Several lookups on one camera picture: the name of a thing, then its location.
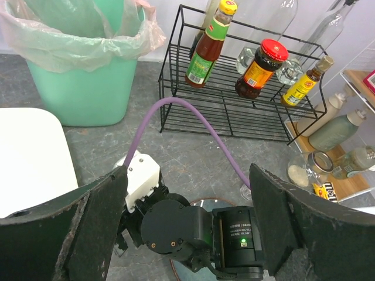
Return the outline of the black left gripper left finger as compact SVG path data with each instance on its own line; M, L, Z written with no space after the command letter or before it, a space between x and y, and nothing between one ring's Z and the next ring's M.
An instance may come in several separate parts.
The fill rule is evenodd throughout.
M1 280L106 280L127 168L1 219Z

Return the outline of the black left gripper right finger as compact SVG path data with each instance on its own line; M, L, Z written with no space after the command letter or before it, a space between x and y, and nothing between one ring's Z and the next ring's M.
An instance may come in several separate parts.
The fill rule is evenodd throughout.
M276 280L374 280L374 215L332 203L256 164L250 188Z

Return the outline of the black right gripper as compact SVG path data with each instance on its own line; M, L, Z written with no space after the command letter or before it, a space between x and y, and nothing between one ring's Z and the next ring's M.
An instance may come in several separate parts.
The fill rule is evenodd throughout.
M152 188L150 195L145 195L135 201L135 206L131 208L132 213L127 210L126 205L124 206L115 240L115 254L117 256L121 257L128 249L128 244L122 234L124 231L128 232L136 248L144 244L141 236L141 224L144 215L151 211L154 204L166 199L168 194L168 188L164 184L159 184L158 187Z

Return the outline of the glass jar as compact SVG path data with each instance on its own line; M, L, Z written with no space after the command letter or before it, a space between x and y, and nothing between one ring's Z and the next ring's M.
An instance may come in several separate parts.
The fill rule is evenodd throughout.
M288 163L287 175L298 187L309 190L313 184L319 186L326 183L328 176L333 171L333 161L325 152L300 153Z

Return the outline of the small yellow label bottle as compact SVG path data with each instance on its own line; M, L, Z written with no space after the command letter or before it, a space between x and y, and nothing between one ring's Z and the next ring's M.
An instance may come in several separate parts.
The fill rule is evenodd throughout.
M281 97L281 104L285 106L296 106L300 103L334 63L334 59L330 56L321 58L313 68L304 73L301 78L286 91Z

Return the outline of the sauce bottle yellow cap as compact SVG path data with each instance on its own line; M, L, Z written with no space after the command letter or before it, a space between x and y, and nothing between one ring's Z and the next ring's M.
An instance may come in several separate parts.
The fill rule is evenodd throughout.
M186 82L195 88L205 86L220 56L230 23L238 9L234 1L221 1L198 41L185 74Z

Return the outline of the chili sauce jar red lid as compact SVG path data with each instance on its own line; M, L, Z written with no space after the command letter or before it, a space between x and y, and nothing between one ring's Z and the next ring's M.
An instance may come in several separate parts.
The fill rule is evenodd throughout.
M289 57L287 48L274 39L264 39L245 73L236 81L236 93L256 99L272 75Z

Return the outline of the dark vinegar bottle black cap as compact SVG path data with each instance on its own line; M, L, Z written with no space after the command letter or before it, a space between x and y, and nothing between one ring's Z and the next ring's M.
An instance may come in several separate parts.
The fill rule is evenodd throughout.
M192 57L193 57L196 46L197 46L200 38L204 34L204 30L208 27L211 19L213 18L214 14L215 14L218 6L219 6L219 2L220 2L219 0L210 0L210 1L207 2L204 20L203 20L203 23L201 25L201 28L203 28L203 30L199 30L195 35L195 38L193 40L193 43L192 43L192 46L191 46L190 52L189 52L189 58L190 59L192 59Z

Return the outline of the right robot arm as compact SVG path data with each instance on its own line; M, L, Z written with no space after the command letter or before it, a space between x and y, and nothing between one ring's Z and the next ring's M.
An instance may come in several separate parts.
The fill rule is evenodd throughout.
M255 211L250 206L205 210L159 184L127 202L115 242L117 255L128 245L146 247L193 273L206 268L217 280L262 280L264 254Z

